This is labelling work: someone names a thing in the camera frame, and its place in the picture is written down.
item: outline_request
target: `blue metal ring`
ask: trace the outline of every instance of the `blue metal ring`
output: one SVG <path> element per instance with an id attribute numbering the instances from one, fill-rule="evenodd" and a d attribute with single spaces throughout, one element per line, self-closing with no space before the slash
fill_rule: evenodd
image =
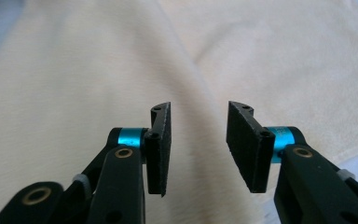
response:
<path id="1" fill-rule="evenodd" d="M 118 135 L 118 144 L 141 148 L 142 128 L 123 128 Z"/>
<path id="2" fill-rule="evenodd" d="M 269 131 L 275 134 L 274 153 L 272 163 L 281 163 L 279 153 L 289 144 L 295 143 L 295 137 L 287 127 L 267 127 Z"/>

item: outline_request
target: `cream fabric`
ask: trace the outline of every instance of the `cream fabric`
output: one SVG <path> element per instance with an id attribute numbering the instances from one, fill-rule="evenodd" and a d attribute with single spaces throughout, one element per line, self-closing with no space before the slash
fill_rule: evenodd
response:
<path id="1" fill-rule="evenodd" d="M 293 125 L 332 162 L 358 154 L 358 5 L 350 0 L 26 1 L 0 46 L 0 210 L 65 188 L 114 127 L 172 102 L 167 195 L 147 223 L 263 223 L 225 142 L 227 101 Z"/>

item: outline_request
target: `black mechanical arm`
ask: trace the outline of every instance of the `black mechanical arm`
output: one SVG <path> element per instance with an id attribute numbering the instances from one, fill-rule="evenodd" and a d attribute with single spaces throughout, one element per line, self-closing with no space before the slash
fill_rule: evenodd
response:
<path id="1" fill-rule="evenodd" d="M 114 128 L 107 144 L 67 189 L 38 182 L 19 191 L 0 223 L 145 223 L 148 192 L 164 196 L 171 150 L 171 104 L 151 109 L 152 128 Z"/>
<path id="2" fill-rule="evenodd" d="M 262 127 L 254 110 L 228 103 L 227 143 L 252 193 L 266 192 L 269 167 L 280 162 L 274 202 L 282 223 L 358 223 L 354 175 L 311 148 L 295 127 Z"/>

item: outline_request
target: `black plastic bracket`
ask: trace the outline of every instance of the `black plastic bracket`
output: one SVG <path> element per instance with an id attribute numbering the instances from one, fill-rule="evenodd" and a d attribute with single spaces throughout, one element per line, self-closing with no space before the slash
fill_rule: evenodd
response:
<path id="1" fill-rule="evenodd" d="M 154 106 L 152 128 L 145 134 L 147 184 L 150 194 L 164 196 L 171 154 L 171 103 Z"/>
<path id="2" fill-rule="evenodd" d="M 237 102 L 228 103 L 228 147 L 252 193 L 266 192 L 275 135 L 253 117 L 254 109 Z"/>
<path id="3" fill-rule="evenodd" d="M 122 146 L 107 153 L 87 223 L 145 223 L 139 149 Z"/>
<path id="4" fill-rule="evenodd" d="M 0 223 L 48 223 L 62 193 L 62 186 L 58 183 L 34 183 L 10 200 L 0 213 Z"/>
<path id="5" fill-rule="evenodd" d="M 282 223 L 358 223 L 357 195 L 311 147 L 284 150 L 274 201 Z"/>

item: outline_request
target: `white cable tie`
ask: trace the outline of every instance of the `white cable tie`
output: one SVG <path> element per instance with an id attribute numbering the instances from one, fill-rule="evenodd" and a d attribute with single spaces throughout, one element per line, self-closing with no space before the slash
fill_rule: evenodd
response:
<path id="1" fill-rule="evenodd" d="M 337 171 L 337 175 L 338 175 L 339 178 L 341 178 L 341 180 L 343 180 L 343 181 L 346 181 L 346 180 L 349 179 L 349 178 L 352 178 L 352 179 L 355 179 L 355 178 L 356 178 L 356 176 L 355 176 L 353 173 L 349 172 L 349 171 L 346 170 L 346 169 L 342 169 L 342 170 Z"/>

